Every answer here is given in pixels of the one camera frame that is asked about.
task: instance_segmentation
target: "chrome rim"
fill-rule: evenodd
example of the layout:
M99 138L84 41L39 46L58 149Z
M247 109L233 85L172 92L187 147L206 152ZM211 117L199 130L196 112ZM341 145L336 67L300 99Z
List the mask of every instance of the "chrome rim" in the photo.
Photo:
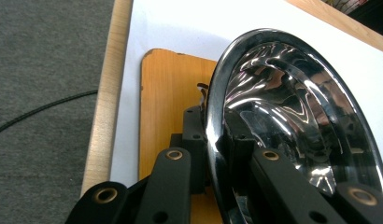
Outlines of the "chrome rim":
M333 193L349 181L383 192L374 137L341 77L299 38L260 29L225 50L208 93L208 158L224 219L243 220L218 145L226 109L239 113L259 146L285 153L311 185Z

